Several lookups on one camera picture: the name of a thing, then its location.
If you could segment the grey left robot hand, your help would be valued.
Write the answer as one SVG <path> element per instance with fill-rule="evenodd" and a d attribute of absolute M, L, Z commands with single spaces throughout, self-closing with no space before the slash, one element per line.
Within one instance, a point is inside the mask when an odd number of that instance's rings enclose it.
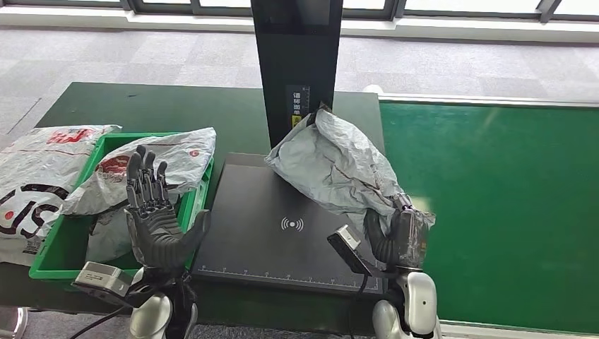
<path fill-rule="evenodd" d="M 200 247 L 211 224 L 209 210 L 196 214 L 193 226 L 182 231 L 166 185 L 167 163 L 157 169 L 153 151 L 139 145 L 126 168 L 128 206 L 124 212 L 136 260 L 146 268 L 182 270 Z"/>

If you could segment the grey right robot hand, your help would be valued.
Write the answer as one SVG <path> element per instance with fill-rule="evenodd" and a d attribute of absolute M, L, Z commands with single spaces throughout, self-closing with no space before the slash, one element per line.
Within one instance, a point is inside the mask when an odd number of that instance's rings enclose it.
<path fill-rule="evenodd" d="M 364 228 L 372 253 L 375 259 L 387 265 L 421 269 L 436 215 L 418 210 L 407 194 L 396 194 L 393 203 L 396 209 L 388 233 L 381 229 L 380 214 L 367 209 Z"/>

